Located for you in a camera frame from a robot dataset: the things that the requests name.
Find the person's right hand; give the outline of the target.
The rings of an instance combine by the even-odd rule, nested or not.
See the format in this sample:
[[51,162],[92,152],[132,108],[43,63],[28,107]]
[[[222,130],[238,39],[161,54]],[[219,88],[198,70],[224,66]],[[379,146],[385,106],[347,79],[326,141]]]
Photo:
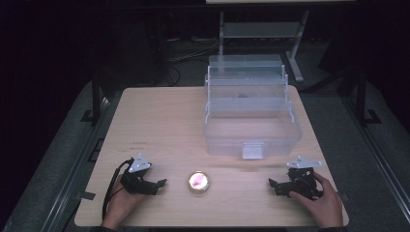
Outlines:
[[314,173],[315,180],[323,189],[323,195],[318,200],[310,200],[300,193],[290,191],[291,198],[303,205],[313,216],[314,221],[321,229],[343,226],[341,198],[331,185],[330,181],[318,173]]

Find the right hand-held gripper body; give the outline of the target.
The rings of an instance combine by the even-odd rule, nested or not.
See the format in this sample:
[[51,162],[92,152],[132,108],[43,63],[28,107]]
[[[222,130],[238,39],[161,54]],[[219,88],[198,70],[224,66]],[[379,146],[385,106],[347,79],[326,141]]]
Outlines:
[[322,166],[320,160],[296,157],[287,163],[288,177],[292,183],[291,190],[300,193],[302,196],[315,200],[322,196],[322,191],[317,188],[314,177],[314,167]]

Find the clear plastic tiered storage box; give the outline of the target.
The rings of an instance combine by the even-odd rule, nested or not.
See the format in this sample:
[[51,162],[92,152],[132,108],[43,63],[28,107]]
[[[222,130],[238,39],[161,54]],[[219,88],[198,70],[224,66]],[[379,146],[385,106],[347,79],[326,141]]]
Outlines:
[[302,138],[288,74],[277,55],[212,55],[204,133],[214,156],[287,156]]

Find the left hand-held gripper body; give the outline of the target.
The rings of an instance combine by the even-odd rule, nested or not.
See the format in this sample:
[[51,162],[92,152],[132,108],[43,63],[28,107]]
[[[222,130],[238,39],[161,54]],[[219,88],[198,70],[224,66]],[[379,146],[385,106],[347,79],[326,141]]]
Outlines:
[[142,154],[131,158],[131,165],[124,171],[120,181],[127,192],[149,195],[147,189],[153,188],[154,183],[145,181],[144,176],[151,165],[152,163],[146,160]]

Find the small round jar pink lid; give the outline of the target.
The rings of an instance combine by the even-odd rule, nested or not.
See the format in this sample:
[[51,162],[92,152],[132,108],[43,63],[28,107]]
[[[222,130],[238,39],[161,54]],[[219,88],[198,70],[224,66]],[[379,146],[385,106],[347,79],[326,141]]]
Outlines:
[[188,178],[189,190],[196,194],[205,193],[210,186],[210,180],[206,173],[195,171]]

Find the black frame post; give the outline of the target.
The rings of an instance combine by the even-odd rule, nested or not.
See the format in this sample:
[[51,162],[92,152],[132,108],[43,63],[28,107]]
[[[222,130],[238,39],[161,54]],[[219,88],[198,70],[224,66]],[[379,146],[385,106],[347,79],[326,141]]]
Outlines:
[[96,73],[93,76],[93,79],[91,81],[92,108],[87,109],[83,113],[81,117],[81,122],[89,122],[93,126],[95,126],[101,119],[102,112],[103,112],[103,102],[104,102],[102,86],[103,86],[103,77],[100,73]]
[[380,124],[381,120],[373,109],[366,107],[366,76],[360,73],[357,79],[355,115],[363,127],[368,124]]

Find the grey metal stand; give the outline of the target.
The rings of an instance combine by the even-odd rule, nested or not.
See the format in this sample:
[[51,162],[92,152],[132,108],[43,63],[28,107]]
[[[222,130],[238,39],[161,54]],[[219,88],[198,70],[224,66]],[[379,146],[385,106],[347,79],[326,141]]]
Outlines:
[[294,79],[302,83],[304,78],[296,61],[296,55],[307,25],[309,11],[302,13],[299,21],[285,22],[226,22],[220,13],[219,55],[224,52],[226,39],[292,39],[290,50],[285,52]]

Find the aluminium rail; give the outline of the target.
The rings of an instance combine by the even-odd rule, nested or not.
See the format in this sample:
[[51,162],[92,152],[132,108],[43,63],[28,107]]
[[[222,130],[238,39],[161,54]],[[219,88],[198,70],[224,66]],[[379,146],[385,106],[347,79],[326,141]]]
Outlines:
[[94,105],[82,106],[90,100],[80,99],[57,132],[45,162],[49,186],[56,189],[51,207],[41,226],[41,232],[58,232],[66,210],[77,204],[75,195],[83,192],[91,174],[94,147],[103,137],[99,121],[94,122]]
[[392,166],[388,163],[385,154],[382,152],[380,146],[376,143],[376,140],[368,129],[368,125],[381,125],[381,120],[372,109],[367,111],[369,117],[362,119],[356,113],[356,107],[353,102],[351,102],[348,98],[342,98],[341,102],[347,109],[348,114],[365,140],[368,149],[375,159],[376,166],[385,179],[385,182],[390,189],[390,192],[392,193],[399,209],[402,211],[406,220],[410,223],[410,194],[406,192],[405,188],[394,173]]

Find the person's left hand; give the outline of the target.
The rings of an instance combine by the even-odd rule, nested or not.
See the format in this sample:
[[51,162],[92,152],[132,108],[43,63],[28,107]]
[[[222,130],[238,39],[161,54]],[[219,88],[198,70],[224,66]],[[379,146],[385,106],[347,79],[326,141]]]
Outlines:
[[122,176],[119,175],[110,195],[106,215],[101,227],[111,231],[117,231],[122,222],[147,198],[147,195],[140,193],[129,193],[120,183]]

